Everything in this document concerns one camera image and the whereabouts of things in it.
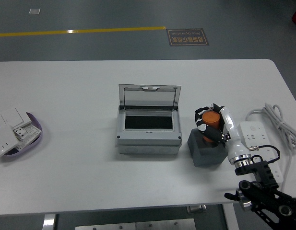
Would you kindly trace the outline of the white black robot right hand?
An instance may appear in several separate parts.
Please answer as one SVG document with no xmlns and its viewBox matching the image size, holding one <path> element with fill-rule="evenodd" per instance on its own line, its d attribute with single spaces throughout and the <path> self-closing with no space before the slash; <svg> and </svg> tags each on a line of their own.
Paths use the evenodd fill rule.
<svg viewBox="0 0 296 230">
<path fill-rule="evenodd" d="M 216 112 L 220 115 L 223 130 L 216 129 L 204 122 L 203 115 L 207 112 Z M 238 127 L 227 107 L 218 106 L 214 103 L 206 107 L 201 107 L 195 111 L 195 123 L 197 129 L 204 137 L 218 144 L 225 144 L 228 149 L 227 158 L 230 164 L 236 168 L 240 168 L 253 163 L 250 151 L 242 144 Z"/>
</svg>

